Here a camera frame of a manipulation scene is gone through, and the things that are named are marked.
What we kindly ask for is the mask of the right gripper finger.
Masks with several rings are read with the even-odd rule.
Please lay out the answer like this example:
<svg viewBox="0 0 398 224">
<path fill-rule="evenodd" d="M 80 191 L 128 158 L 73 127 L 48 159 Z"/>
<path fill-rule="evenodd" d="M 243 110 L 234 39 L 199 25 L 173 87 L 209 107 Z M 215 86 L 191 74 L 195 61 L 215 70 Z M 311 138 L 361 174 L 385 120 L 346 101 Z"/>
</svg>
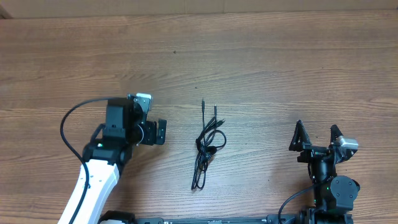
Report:
<svg viewBox="0 0 398 224">
<path fill-rule="evenodd" d="M 330 143 L 331 144 L 333 142 L 337 142 L 338 138 L 343 135 L 336 124 L 331 126 L 330 134 L 331 134 L 331 136 L 330 136 Z"/>
<path fill-rule="evenodd" d="M 291 140 L 289 150 L 301 152 L 312 145 L 312 142 L 305 130 L 302 120 L 296 122 L 295 131 Z"/>
</svg>

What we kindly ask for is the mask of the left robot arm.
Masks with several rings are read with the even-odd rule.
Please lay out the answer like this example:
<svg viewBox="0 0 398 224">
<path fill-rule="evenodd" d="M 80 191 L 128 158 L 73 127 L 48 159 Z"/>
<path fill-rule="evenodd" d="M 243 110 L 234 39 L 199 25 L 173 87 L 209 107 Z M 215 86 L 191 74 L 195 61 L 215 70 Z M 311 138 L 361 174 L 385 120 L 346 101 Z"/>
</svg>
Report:
<svg viewBox="0 0 398 224">
<path fill-rule="evenodd" d="M 82 153 L 80 174 L 59 223 L 137 223 L 133 213 L 109 210 L 104 205 L 117 185 L 134 147 L 163 145 L 167 122 L 148 121 L 153 97 L 138 93 L 105 98 L 105 122 L 98 125 Z"/>
</svg>

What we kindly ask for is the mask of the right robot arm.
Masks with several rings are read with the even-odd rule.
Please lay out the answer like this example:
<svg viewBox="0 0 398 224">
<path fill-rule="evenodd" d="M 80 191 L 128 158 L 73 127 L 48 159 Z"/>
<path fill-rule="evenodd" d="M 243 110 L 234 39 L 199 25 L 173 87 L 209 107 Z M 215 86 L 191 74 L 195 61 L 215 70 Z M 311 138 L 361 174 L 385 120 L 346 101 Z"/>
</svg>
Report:
<svg viewBox="0 0 398 224">
<path fill-rule="evenodd" d="M 360 191 L 357 181 L 336 173 L 336 165 L 351 159 L 359 144 L 343 135 L 337 125 L 330 128 L 330 145 L 314 146 L 301 120 L 296 122 L 290 151 L 299 152 L 297 161 L 307 164 L 312 185 L 289 197 L 278 211 L 282 223 L 282 210 L 287 202 L 306 192 L 313 191 L 314 206 L 301 210 L 287 223 L 353 223 L 348 213 Z"/>
</svg>

